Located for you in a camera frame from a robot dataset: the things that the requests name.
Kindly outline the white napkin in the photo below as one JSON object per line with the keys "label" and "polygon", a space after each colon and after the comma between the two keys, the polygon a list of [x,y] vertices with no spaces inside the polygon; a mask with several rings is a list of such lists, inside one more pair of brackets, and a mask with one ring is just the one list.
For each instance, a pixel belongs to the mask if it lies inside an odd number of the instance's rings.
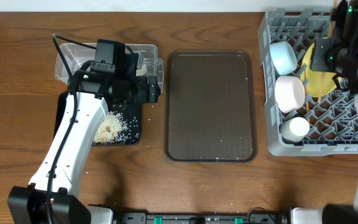
{"label": "white napkin", "polygon": [[140,69],[136,70],[136,76],[143,76],[147,73],[147,67],[143,64]]}

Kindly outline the yellow plate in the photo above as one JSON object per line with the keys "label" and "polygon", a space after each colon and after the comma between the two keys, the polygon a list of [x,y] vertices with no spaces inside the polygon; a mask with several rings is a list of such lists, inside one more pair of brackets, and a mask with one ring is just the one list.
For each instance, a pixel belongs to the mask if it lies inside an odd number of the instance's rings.
{"label": "yellow plate", "polygon": [[[314,49],[314,44],[312,44],[306,53],[304,54],[303,60],[301,62],[301,66],[306,65],[305,70],[300,75],[300,80],[304,82],[305,80],[308,80],[308,83],[306,85],[307,88],[307,94],[311,95],[312,97],[317,98],[320,90],[320,78],[322,75],[322,72],[316,72],[312,71],[310,69],[311,65],[311,56]],[[333,77],[335,76],[335,73],[329,73],[326,72],[326,76],[324,79],[324,87],[323,87],[323,96],[327,95],[328,93],[332,92],[337,88]]]}

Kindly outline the light blue bowl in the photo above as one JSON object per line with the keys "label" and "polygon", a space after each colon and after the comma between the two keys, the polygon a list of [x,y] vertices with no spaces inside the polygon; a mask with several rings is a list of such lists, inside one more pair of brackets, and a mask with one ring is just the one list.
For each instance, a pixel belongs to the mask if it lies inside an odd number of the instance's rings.
{"label": "light blue bowl", "polygon": [[288,42],[270,44],[270,56],[279,75],[289,75],[297,68],[295,52]]}

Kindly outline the pink bowl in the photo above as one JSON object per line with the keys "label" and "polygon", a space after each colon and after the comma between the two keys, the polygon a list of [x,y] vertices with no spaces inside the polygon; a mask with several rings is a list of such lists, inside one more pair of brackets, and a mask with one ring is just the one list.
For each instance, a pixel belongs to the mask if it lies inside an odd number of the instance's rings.
{"label": "pink bowl", "polygon": [[274,92],[275,101],[283,113],[300,109],[305,102],[305,88],[298,77],[278,77]]}

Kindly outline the white plastic cup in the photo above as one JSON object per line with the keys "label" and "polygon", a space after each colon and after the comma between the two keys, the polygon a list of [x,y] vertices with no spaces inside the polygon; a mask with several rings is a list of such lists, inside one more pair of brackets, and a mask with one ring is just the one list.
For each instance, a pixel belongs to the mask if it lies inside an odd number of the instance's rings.
{"label": "white plastic cup", "polygon": [[309,122],[302,117],[295,117],[284,122],[280,127],[282,138],[286,142],[300,142],[310,131]]}

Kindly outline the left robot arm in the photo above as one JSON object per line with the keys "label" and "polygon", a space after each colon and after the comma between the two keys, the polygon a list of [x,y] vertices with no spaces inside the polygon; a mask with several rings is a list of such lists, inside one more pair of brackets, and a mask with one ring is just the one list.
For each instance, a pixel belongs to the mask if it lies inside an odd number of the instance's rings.
{"label": "left robot arm", "polygon": [[157,64],[131,49],[97,50],[79,69],[67,65],[67,74],[50,149],[28,186],[8,196],[15,223],[111,223],[110,208],[78,199],[91,146],[137,141],[140,106],[156,103],[162,90]]}

